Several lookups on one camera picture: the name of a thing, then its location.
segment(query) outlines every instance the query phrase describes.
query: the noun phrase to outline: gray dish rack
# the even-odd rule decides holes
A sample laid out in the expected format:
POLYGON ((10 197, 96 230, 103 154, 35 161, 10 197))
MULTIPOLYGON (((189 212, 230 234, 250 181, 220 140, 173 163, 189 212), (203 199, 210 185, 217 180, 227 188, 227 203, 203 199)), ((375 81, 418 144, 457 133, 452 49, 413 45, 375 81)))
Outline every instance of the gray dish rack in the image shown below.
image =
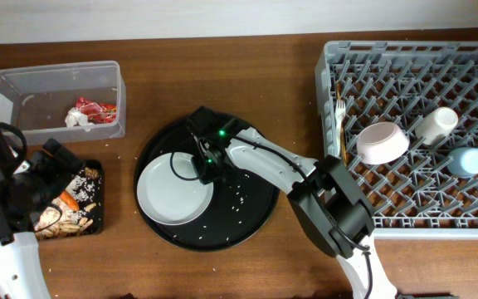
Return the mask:
POLYGON ((478 239, 478 175, 452 176, 447 154, 478 148, 478 42, 328 42, 315 68, 324 153, 333 154, 335 88, 348 116, 348 169, 376 208, 377 238, 478 239), (459 125, 433 146, 414 129, 439 106, 459 125), (388 164, 360 162, 356 142, 366 126, 398 124, 409 150, 388 164))

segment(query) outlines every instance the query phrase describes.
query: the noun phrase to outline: white background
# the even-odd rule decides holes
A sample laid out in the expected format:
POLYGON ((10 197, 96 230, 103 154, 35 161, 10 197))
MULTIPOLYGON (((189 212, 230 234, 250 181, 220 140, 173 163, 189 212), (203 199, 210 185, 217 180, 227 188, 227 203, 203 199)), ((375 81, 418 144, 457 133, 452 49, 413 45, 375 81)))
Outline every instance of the white background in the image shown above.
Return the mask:
POLYGON ((478 0, 0 0, 0 43, 478 27, 478 0))

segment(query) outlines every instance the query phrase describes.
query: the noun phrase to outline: white fork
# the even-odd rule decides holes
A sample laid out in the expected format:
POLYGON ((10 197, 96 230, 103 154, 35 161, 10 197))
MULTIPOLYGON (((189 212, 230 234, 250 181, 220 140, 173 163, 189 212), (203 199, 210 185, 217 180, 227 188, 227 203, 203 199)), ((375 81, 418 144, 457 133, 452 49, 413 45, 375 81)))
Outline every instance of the white fork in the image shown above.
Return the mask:
POLYGON ((335 126, 335 131, 337 134, 337 145, 335 147, 335 157, 341 157, 340 155, 340 146, 342 145, 340 139, 340 132, 342 131, 342 121, 346 117, 346 102, 341 100, 340 97, 337 98, 337 106, 335 107, 335 120, 337 120, 337 125, 335 126))

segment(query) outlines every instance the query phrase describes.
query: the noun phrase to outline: light blue cup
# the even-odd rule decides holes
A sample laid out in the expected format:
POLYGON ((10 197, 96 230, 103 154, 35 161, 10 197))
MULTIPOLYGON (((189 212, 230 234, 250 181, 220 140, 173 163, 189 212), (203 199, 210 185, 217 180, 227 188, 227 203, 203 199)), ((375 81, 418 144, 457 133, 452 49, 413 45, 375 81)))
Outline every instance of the light blue cup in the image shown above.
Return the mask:
POLYGON ((451 174, 462 179, 478 174, 478 149, 454 149, 448 156, 453 158, 453 162, 447 165, 451 174))

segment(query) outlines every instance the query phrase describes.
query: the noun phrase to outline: brown tabletop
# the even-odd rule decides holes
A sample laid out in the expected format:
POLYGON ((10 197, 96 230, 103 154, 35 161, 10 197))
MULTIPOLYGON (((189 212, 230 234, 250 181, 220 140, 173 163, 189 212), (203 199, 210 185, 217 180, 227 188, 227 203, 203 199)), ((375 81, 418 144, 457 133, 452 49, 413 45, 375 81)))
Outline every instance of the brown tabletop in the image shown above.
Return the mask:
MULTIPOLYGON (((239 246, 200 253, 166 243, 134 213, 134 157, 164 125, 206 105, 248 120, 288 150, 321 158, 314 68, 322 46, 330 40, 407 39, 478 40, 478 29, 0 45, 0 69, 114 60, 127 88, 124 138, 66 145, 105 168, 105 230, 40 243, 51 295, 347 296, 351 288, 339 263, 307 239, 284 195, 266 225, 239 246)), ((478 298, 478 241, 376 245, 401 292, 478 298)))

